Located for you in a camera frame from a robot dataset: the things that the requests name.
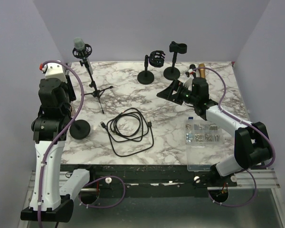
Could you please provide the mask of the black microphone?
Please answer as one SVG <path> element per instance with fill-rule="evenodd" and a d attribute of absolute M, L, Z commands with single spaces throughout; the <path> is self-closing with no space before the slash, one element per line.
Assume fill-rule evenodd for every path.
<path fill-rule="evenodd" d="M 196 68 L 196 66 L 194 64 L 190 65 L 190 69 L 194 70 Z"/>

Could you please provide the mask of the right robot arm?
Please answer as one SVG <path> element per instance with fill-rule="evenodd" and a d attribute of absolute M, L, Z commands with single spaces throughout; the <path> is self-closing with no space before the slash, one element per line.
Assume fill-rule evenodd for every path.
<path fill-rule="evenodd" d="M 234 137 L 234 154 L 211 167 L 209 181 L 212 185 L 220 186 L 226 181 L 226 176 L 274 157 L 266 126 L 261 122 L 245 122 L 223 110 L 217 102 L 210 99 L 206 79 L 193 79 L 191 89 L 175 79 L 157 97 L 178 105 L 192 105 L 197 116 L 216 124 Z"/>

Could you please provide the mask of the black round base stand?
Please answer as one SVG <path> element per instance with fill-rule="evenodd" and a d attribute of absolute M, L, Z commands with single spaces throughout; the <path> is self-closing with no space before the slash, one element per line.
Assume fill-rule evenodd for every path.
<path fill-rule="evenodd" d="M 74 121 L 70 128 L 70 135 L 76 140 L 82 140 L 86 138 L 91 131 L 90 124 L 85 120 L 76 120 Z"/>

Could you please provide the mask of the black clip microphone stand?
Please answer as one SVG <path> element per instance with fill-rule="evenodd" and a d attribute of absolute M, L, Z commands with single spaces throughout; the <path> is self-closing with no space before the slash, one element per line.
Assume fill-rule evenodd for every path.
<path fill-rule="evenodd" d="M 174 80 L 178 79 L 180 77 L 180 71 L 178 68 L 175 67 L 176 61 L 177 61 L 177 55 L 178 54 L 186 54 L 187 53 L 187 44 L 185 43 L 176 43 L 175 41 L 172 41 L 169 45 L 169 52 L 173 53 L 172 57 L 172 66 L 167 67 L 164 72 L 163 76 L 167 80 Z"/>

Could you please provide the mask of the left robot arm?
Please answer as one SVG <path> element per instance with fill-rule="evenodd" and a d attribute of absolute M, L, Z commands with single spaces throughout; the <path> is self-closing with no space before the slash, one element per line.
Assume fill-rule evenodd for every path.
<path fill-rule="evenodd" d="M 67 139 L 67 130 L 77 122 L 71 117 L 71 102 L 76 99 L 69 75 L 63 79 L 46 76 L 39 84 L 41 106 L 31 128 L 36 150 L 34 190 L 29 206 L 21 211 L 24 221 L 70 221 L 74 201 L 83 187 L 95 184 L 96 176 L 86 169 L 76 169 L 60 186 L 61 158 Z"/>

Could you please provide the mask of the gold microphone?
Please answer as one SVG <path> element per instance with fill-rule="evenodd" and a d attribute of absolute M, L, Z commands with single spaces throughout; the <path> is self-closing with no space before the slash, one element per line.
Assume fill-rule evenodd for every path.
<path fill-rule="evenodd" d="M 199 66 L 198 66 L 198 68 L 199 68 L 199 76 L 201 77 L 201 78 L 206 78 L 206 73 L 205 73 L 205 65 L 203 64 L 203 63 L 201 63 L 201 64 L 199 64 Z"/>

